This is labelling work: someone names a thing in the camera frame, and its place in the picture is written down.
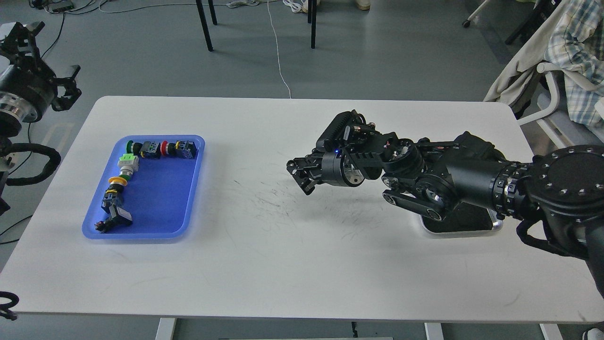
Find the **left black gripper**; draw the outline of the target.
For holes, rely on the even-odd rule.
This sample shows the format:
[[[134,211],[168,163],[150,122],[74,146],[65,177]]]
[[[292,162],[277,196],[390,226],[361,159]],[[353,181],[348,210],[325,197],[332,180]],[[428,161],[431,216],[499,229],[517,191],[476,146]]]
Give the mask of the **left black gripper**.
[[[43,60],[37,48],[36,36],[44,27],[44,22],[28,25],[9,22],[0,28],[0,53],[9,64],[1,74],[2,122],[39,122],[50,105],[54,111],[67,111],[82,94],[76,82],[80,65],[73,65],[73,73],[68,77],[53,76],[50,83],[18,68],[33,71],[42,69]]]

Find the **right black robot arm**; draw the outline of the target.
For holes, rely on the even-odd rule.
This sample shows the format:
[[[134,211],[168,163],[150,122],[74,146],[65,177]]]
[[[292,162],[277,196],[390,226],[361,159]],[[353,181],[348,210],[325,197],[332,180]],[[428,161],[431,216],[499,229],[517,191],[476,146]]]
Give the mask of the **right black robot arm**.
[[[499,220],[515,218],[522,243],[585,261],[603,292],[602,145],[556,149],[520,163],[468,131],[453,141],[414,142],[382,134],[350,110],[335,116],[311,153],[285,167],[306,195],[316,185],[381,179],[388,203],[432,221],[446,220],[460,203]]]

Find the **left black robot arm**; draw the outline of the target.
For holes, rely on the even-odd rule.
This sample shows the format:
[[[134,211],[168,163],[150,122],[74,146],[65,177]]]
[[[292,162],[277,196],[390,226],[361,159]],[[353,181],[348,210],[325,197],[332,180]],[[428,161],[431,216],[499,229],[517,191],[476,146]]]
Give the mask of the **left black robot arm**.
[[[1,187],[23,187],[43,182],[59,167],[61,156],[56,149],[41,144],[14,144],[24,123],[39,122],[49,107],[67,111],[81,96],[76,76],[79,65],[67,77],[58,77],[43,60],[36,36],[43,22],[24,25],[10,22],[1,26],[1,55],[9,61],[0,80]],[[11,178],[9,172],[18,153],[39,153],[48,158],[40,174]]]

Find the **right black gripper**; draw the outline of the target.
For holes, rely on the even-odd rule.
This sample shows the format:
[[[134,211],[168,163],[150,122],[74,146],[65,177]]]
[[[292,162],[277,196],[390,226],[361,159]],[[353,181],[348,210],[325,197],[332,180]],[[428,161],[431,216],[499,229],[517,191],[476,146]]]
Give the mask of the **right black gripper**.
[[[289,174],[304,194],[311,195],[316,185],[358,187],[365,180],[360,170],[340,152],[310,153],[296,157],[285,164]]]

